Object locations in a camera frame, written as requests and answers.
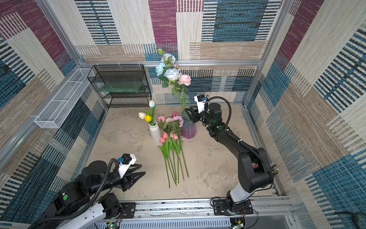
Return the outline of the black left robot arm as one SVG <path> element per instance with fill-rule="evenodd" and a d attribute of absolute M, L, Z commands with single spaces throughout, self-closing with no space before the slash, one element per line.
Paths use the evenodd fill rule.
<path fill-rule="evenodd" d="M 72 182 L 64 185 L 55 194 L 46 210 L 30 226 L 32 229 L 55 229 L 62 222 L 75 219 L 87 212 L 90 207 L 101 204 L 102 214 L 107 219 L 119 220 L 126 213 L 113 188 L 129 190 L 146 173 L 140 172 L 142 165 L 132 165 L 123 177 L 118 174 L 118 161 L 109 163 L 98 160 L 85 167 Z"/>

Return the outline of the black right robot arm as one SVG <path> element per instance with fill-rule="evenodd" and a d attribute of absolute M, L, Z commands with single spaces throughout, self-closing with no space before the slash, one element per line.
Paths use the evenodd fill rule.
<path fill-rule="evenodd" d="M 232 132 L 228 123 L 222 120 L 219 104 L 206 104 L 203 109 L 192 106 L 185 111 L 193 123 L 202 122 L 210 137 L 224 145 L 237 158 L 238 184 L 227 193 L 223 202 L 213 201 L 213 207 L 221 215 L 229 216 L 242 211 L 252 214 L 251 196 L 273 185 L 274 175 L 268 154 L 263 148 L 248 145 Z"/>

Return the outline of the pink tulip picked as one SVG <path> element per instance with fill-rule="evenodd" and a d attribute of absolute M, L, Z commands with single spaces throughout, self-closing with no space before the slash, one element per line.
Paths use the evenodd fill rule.
<path fill-rule="evenodd" d="M 168 160 L 168 166 L 170 168 L 170 172 L 172 174 L 172 178 L 174 180 L 175 185 L 178 184 L 178 178 L 177 178 L 177 172 L 176 172 L 176 166 L 175 166 L 175 157 L 174 157 L 174 153 L 175 153 L 175 147 L 173 145 L 173 141 L 171 140 L 171 138 L 167 138 L 165 140 L 165 146 L 164 146 L 165 150 L 166 150 L 166 157 Z"/>
<path fill-rule="evenodd" d="M 160 143 L 162 144 L 162 146 L 158 146 L 158 148 L 161 150 L 163 157 L 164 157 L 164 161 L 165 161 L 165 169 L 166 169 L 166 174 L 167 174 L 167 179 L 168 179 L 168 187 L 171 187 L 170 184 L 170 177 L 169 177 L 169 156 L 170 156 L 170 150 L 169 150 L 169 141 L 168 141 L 168 137 L 160 137 Z"/>
<path fill-rule="evenodd" d="M 176 139 L 174 133 L 166 133 L 164 132 L 163 137 L 161 137 L 161 143 L 163 146 L 161 147 L 161 151 L 163 153 L 165 159 L 165 166 L 167 169 L 167 173 L 171 175 L 173 183 L 177 186 L 179 183 L 179 172 L 177 171 L 177 163 L 175 162 L 175 154 L 176 154 Z"/>

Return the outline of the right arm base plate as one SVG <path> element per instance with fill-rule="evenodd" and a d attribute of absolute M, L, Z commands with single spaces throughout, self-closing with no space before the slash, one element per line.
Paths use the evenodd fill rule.
<path fill-rule="evenodd" d="M 226 199 L 212 198 L 210 205 L 216 216 L 251 215 L 254 213 L 249 199 L 241 203 L 233 203 Z"/>

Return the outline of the magenta rose stem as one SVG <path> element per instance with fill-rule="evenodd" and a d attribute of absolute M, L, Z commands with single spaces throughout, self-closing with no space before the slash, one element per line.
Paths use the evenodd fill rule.
<path fill-rule="evenodd" d="M 177 144 L 176 148 L 176 154 L 178 158 L 178 163 L 181 168 L 181 174 L 183 180 L 185 180 L 185 173 L 184 173 L 184 165 L 185 165 L 185 159 L 183 154 L 183 142 L 182 142 L 182 127 L 183 127 L 183 118 L 177 113 L 173 112 L 172 114 L 172 121 L 171 124 L 171 131 L 174 137 L 174 140 Z"/>

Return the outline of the pink rosebud stem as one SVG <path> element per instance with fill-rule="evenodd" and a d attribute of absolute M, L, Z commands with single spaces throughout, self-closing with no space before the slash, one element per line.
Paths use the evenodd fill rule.
<path fill-rule="evenodd" d="M 160 117 L 158 117 L 158 126 L 163 131 L 163 134 L 164 134 L 163 124 L 164 124 L 164 121 L 166 120 L 166 118 L 168 118 L 168 117 L 172 117 L 172 115 L 171 116 L 160 116 Z"/>

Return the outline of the pink carnation stem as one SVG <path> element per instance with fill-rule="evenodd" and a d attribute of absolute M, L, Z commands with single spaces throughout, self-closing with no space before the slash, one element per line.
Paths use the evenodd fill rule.
<path fill-rule="evenodd" d="M 189 171 L 188 171 L 188 168 L 187 168 L 187 164 L 186 164 L 186 161 L 185 161 L 185 155 L 184 155 L 184 151 L 183 151 L 182 127 L 184 125 L 184 119 L 177 112 L 173 112 L 173 120 L 178 125 L 177 130 L 175 131 L 175 133 L 178 135 L 178 138 L 179 138 L 180 155 L 182 155 L 186 175 L 189 178 L 190 177 L 189 176 Z"/>

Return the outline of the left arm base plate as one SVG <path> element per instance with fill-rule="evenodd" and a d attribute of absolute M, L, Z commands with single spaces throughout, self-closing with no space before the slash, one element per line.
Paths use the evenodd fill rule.
<path fill-rule="evenodd" d="M 135 214 L 136 202 L 121 202 L 121 211 L 118 220 L 133 219 Z"/>

